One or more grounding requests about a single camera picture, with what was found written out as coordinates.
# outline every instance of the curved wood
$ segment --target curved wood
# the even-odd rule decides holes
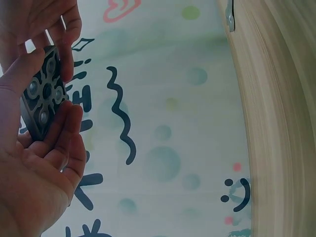
[[[252,181],[253,237],[316,235],[316,1],[236,0],[225,26]],[[227,0],[218,0],[225,19]]]

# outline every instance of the blue bubble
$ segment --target blue bubble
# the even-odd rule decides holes
[[[124,214],[135,214],[137,211],[136,204],[133,200],[129,198],[124,198],[118,203],[118,208],[123,212]]]
[[[155,147],[146,154],[144,162],[145,176],[158,182],[173,180],[180,171],[181,160],[170,147]]]
[[[207,72],[202,68],[192,68],[187,74],[188,82],[192,85],[202,85],[207,81]]]
[[[171,128],[167,125],[160,125],[155,129],[155,137],[159,141],[167,141],[171,137]]]
[[[188,174],[182,180],[183,188],[186,190],[196,190],[201,184],[200,178],[197,174]]]
[[[109,130],[116,130],[124,127],[124,122],[118,115],[112,112],[112,106],[116,98],[106,99],[98,108],[99,125]],[[122,101],[119,108],[128,114],[127,105]]]

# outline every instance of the palm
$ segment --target palm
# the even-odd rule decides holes
[[[29,133],[19,135],[15,149],[0,154],[0,199],[22,232],[30,223],[49,228],[70,204],[86,158],[79,135],[81,118],[81,107],[67,101],[44,141],[33,142]]]

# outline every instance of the circle pattern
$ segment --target circle pattern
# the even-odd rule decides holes
[[[200,16],[200,10],[196,6],[187,6],[182,10],[182,17],[186,20],[196,20]]]

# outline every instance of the green dot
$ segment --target green dot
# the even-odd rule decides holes
[[[186,20],[196,20],[200,16],[200,11],[195,6],[187,6],[182,10],[182,17]]]
[[[175,111],[178,108],[178,101],[175,98],[166,99],[166,109],[168,111]]]

